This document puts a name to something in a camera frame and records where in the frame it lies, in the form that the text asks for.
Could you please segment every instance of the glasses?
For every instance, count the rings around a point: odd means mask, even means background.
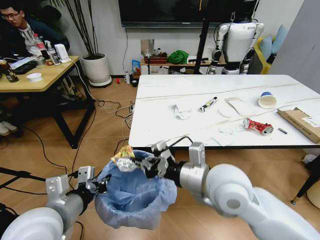
[[[1,17],[5,20],[8,20],[8,19],[14,19],[16,16],[18,16],[20,14],[20,12],[14,14],[14,13],[11,13],[11,14],[1,14]]]

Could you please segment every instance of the bottle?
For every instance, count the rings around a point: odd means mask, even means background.
[[[50,56],[47,52],[46,46],[44,44],[44,42],[40,39],[39,35],[37,33],[34,34],[34,40],[35,40],[35,44],[38,47],[38,49],[40,50],[42,56],[44,57],[45,60],[50,59]]]
[[[19,81],[19,78],[17,75],[12,71],[12,68],[10,67],[9,63],[7,63],[6,60],[0,59],[0,70],[6,78],[9,80],[10,83],[15,83]]]
[[[57,66],[57,65],[60,65],[61,63],[59,62],[58,55],[57,55],[57,53],[56,53],[56,50],[51,46],[51,42],[50,42],[50,41],[47,41],[47,40],[45,40],[44,42],[45,42],[45,43],[47,44],[47,46],[48,46],[47,51],[48,51],[48,54],[49,54],[52,62],[54,63],[54,65],[56,65],[56,66]]]
[[[130,84],[130,75],[128,71],[125,72],[125,81],[126,81],[126,84]]]

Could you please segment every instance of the television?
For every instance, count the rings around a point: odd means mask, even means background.
[[[206,10],[210,27],[251,19],[257,0],[118,0],[122,27],[201,28]]]

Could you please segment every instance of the white table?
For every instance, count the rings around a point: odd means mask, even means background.
[[[271,92],[276,97],[275,108],[264,109],[258,105],[263,92]],[[213,97],[218,97],[219,101],[206,112],[198,111]],[[273,133],[262,136],[257,130],[245,130],[242,127],[245,117],[236,111],[230,118],[222,116],[219,109],[231,108],[225,99],[232,97],[242,99],[255,110],[255,114],[249,116],[252,120],[272,124]],[[190,104],[192,114],[189,119],[174,117],[176,103]],[[320,114],[320,94],[287,75],[142,75],[129,144],[145,148],[165,140],[170,145],[182,136],[189,136],[213,149],[320,147],[277,113],[278,108],[293,110],[295,107],[314,115]],[[231,144],[219,144],[216,140],[221,140],[221,131],[226,129],[235,131],[228,138]],[[184,139],[176,146],[189,145],[190,142]]]

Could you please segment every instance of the blue plastic bag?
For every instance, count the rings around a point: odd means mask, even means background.
[[[134,150],[136,157],[147,157],[148,152]],[[98,177],[111,174],[105,194],[95,198],[95,209],[102,221],[118,229],[121,226],[155,229],[161,212],[177,198],[177,187],[172,180],[155,177],[148,179],[141,169],[121,172],[111,161]]]

